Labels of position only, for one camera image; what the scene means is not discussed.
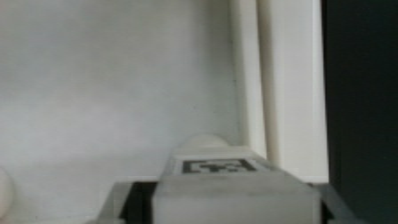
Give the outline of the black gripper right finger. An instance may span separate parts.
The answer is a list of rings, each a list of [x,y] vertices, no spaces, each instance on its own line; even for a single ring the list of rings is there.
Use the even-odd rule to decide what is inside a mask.
[[[326,183],[310,183],[314,196],[310,224],[369,224],[353,214],[342,197]]]

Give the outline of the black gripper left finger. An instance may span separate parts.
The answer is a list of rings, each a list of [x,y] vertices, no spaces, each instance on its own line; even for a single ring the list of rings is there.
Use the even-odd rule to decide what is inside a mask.
[[[156,181],[113,184],[97,217],[88,224],[152,224]]]

